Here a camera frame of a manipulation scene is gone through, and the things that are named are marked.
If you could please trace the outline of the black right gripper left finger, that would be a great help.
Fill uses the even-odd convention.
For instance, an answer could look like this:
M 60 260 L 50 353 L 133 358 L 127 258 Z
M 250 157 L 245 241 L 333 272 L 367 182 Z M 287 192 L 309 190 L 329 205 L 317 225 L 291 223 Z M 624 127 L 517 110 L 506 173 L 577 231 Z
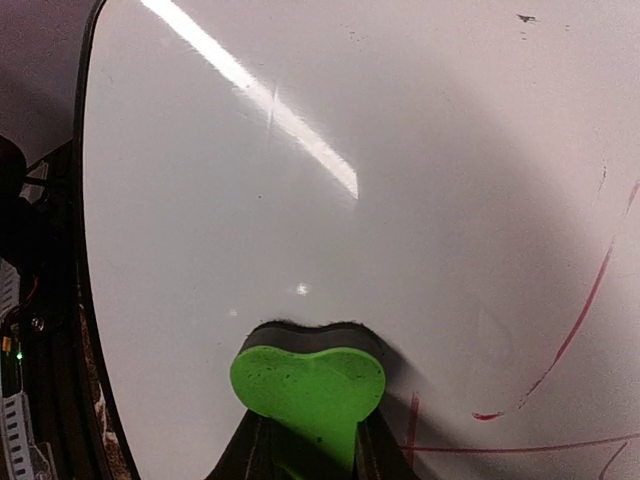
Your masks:
M 271 452 L 271 421 L 247 410 L 206 480 L 268 480 L 275 478 Z

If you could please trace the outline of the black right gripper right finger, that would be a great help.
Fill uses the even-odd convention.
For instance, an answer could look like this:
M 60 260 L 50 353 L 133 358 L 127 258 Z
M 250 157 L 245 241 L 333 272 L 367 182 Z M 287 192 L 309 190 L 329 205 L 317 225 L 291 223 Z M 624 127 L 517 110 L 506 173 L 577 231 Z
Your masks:
M 376 408 L 358 423 L 353 479 L 418 480 L 409 462 Z

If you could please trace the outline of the green bone-shaped eraser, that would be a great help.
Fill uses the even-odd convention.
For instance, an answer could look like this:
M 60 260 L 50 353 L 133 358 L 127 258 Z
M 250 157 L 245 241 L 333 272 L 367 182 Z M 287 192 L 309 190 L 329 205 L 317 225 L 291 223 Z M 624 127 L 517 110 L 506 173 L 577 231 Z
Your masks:
M 230 382 L 249 411 L 270 421 L 279 478 L 349 479 L 357 427 L 386 390 L 383 349 L 358 323 L 266 322 L 241 346 Z

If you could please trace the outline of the white whiteboard with black frame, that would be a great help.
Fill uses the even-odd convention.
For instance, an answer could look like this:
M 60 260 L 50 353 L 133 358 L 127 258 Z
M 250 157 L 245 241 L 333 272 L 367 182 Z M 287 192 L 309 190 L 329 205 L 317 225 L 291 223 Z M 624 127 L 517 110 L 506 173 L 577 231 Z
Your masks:
M 260 323 L 389 346 L 422 477 L 639 475 L 635 1 L 104 1 L 81 186 L 139 477 L 201 479 Z

